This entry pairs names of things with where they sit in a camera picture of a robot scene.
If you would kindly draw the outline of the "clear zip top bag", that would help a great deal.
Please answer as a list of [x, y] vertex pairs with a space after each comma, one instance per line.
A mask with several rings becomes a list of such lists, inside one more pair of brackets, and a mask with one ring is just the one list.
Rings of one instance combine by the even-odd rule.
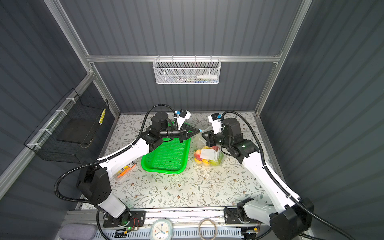
[[206, 142], [205, 142], [204, 138], [202, 137], [201, 133], [197, 134], [196, 136], [194, 136], [192, 138], [191, 151], [193, 154], [194, 161], [195, 161], [194, 152], [196, 150], [201, 150], [201, 158], [202, 159], [217, 161], [218, 160], [218, 154], [222, 151], [220, 150], [219, 152], [216, 152], [215, 150], [211, 149], [211, 150], [205, 150], [202, 152], [202, 148], [205, 146], [206, 146]]

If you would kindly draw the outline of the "light green fruit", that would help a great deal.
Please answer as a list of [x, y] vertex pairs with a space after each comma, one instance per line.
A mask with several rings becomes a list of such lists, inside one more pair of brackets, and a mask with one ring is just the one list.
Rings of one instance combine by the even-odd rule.
[[211, 166], [216, 167], [216, 166], [219, 166], [221, 164], [221, 161], [220, 160], [218, 160], [218, 161], [209, 160], [209, 163]]

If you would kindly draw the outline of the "green plastic basket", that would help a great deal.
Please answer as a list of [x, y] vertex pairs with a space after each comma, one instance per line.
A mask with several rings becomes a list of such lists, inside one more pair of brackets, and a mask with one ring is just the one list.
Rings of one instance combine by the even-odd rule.
[[141, 166], [147, 172], [177, 175], [188, 163], [191, 139], [180, 143], [179, 139], [163, 142], [161, 146], [142, 157]]

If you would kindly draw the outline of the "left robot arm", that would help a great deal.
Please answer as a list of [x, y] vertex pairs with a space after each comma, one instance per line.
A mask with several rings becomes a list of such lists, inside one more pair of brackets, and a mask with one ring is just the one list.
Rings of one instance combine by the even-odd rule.
[[163, 139], [190, 139], [200, 132], [185, 123], [191, 117], [186, 110], [174, 112], [174, 120], [165, 112], [158, 112], [151, 118], [151, 125], [143, 128], [134, 142], [122, 149], [99, 158], [94, 165], [81, 169], [77, 188], [98, 210], [108, 213], [115, 219], [127, 215], [129, 208], [113, 193], [110, 179], [123, 167], [143, 157], [162, 143]]

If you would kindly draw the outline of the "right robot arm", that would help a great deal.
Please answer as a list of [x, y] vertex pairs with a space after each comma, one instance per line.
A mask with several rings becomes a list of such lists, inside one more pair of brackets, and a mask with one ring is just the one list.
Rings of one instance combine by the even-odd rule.
[[247, 198], [237, 204], [236, 217], [239, 221], [264, 223], [280, 240], [292, 240], [297, 236], [313, 240], [314, 237], [307, 234], [313, 219], [309, 213], [314, 209], [313, 203], [309, 199], [301, 199], [270, 168], [259, 140], [245, 139], [237, 119], [226, 119], [219, 113], [210, 115], [208, 119], [212, 130], [202, 133], [207, 146], [226, 149], [255, 177], [273, 204], [267, 206]]

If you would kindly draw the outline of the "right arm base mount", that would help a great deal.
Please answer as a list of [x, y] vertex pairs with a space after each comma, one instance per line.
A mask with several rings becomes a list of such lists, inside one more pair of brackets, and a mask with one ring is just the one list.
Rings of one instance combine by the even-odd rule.
[[227, 225], [259, 225], [261, 223], [258, 220], [249, 219], [243, 212], [240, 213], [237, 208], [224, 208], [224, 219]]

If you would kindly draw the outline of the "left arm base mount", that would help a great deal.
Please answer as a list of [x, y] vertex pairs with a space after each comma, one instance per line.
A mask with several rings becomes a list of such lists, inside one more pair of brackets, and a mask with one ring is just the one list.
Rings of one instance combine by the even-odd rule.
[[136, 228], [142, 227], [146, 219], [146, 211], [129, 211], [125, 210], [118, 218], [114, 218], [109, 213], [103, 216], [104, 228]]

